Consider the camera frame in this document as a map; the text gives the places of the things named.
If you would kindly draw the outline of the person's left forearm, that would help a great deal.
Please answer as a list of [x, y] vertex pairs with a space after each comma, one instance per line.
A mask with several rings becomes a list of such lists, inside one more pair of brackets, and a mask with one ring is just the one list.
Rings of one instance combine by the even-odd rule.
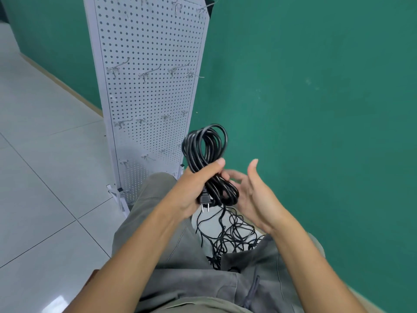
[[134, 313], [175, 230], [197, 207], [159, 203], [63, 313]]

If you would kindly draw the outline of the person's left hand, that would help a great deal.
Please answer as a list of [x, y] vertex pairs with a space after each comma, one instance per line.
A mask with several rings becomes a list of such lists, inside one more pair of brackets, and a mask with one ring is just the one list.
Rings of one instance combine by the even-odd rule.
[[198, 208], [197, 198], [205, 183], [195, 181], [195, 173], [187, 168], [174, 187], [164, 197], [162, 204], [173, 212], [178, 220], [190, 217]]

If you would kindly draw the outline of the grey shorts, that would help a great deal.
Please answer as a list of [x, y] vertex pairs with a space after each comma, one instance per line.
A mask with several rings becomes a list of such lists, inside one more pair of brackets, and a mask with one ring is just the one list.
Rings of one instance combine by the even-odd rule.
[[175, 230], [135, 311], [152, 312], [192, 298], [205, 305], [217, 298], [227, 310], [253, 313], [304, 313], [305, 308], [270, 235], [252, 250], [222, 255], [221, 269], [215, 270], [188, 217]]

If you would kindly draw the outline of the person's right forearm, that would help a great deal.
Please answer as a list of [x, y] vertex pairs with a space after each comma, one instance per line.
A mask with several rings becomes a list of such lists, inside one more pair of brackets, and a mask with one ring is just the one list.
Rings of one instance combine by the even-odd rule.
[[267, 226], [305, 313], [367, 313], [294, 218]]

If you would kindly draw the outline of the person's right hand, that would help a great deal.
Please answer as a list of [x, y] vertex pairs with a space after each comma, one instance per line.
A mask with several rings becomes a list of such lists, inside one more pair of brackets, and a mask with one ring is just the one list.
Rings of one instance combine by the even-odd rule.
[[276, 236], [289, 212], [280, 203], [274, 192], [265, 184], [263, 194], [252, 194], [247, 174], [233, 169], [224, 169], [222, 177], [234, 185], [239, 198], [239, 212], [263, 232]]

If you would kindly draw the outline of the olive grey shirt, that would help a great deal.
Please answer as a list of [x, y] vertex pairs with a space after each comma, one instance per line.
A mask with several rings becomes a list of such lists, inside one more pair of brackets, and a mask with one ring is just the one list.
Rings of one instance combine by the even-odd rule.
[[188, 297], [173, 300], [158, 308], [138, 313], [253, 313], [230, 301], [213, 297]]

